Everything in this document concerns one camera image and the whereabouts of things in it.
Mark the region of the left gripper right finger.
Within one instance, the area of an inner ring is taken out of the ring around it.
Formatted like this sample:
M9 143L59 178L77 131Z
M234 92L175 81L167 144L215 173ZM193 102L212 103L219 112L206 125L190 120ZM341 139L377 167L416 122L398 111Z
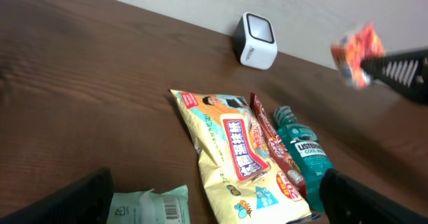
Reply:
M427 218L354 179L328 169L320 182L320 199L331 224L427 224Z

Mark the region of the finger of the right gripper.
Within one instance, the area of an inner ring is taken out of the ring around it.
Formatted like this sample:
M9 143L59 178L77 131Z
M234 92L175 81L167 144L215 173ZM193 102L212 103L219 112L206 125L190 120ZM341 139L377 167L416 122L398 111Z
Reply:
M368 58L360 66L400 95L416 103L427 103L427 48Z

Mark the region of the blue Listerine mouthwash bottle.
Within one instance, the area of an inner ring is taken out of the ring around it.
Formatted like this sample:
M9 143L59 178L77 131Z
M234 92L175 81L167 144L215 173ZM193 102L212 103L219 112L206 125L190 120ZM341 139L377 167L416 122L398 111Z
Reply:
M310 208L324 212L320 199L320 183L326 171L334 167L333 164L321 147L315 132L300 124L289 106L276 109L274 119L284 146L305 178L308 192L306 200Z

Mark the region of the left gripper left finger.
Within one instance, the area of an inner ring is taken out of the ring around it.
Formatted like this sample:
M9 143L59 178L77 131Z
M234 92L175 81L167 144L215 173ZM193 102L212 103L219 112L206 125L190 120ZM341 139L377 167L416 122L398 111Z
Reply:
M110 169L100 168L30 206L1 218L1 224L106 224L114 194Z

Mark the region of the cream snack bag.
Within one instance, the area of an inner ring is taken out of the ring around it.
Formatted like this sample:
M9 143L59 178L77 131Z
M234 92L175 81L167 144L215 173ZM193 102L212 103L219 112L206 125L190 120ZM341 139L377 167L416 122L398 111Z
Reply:
M295 170L279 165L245 98L171 90L199 154L205 193L219 223L307 223Z

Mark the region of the small orange box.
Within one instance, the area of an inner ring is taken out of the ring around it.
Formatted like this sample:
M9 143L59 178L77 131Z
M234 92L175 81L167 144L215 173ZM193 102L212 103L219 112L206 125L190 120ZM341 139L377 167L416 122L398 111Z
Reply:
M361 68L362 61L385 56L383 43L372 24L346 32L332 42L330 52L343 82L357 90L372 82L372 77Z

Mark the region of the teal wet wipes pack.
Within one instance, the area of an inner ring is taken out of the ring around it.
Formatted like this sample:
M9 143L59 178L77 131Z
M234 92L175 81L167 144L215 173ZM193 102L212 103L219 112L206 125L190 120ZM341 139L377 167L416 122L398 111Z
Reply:
M182 185L165 193L114 193L107 224L190 224L189 192Z

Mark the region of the chocolate bar wrapper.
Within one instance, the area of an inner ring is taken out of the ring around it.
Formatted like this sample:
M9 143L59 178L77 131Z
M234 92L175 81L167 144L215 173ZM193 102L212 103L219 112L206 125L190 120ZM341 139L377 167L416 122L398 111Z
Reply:
M308 197L308 192L305 179L283 144L277 130L269 121L259 98L254 93L250 94L250 107L261 126L263 138L271 158L278 164L291 184L297 188L301 196L306 199Z

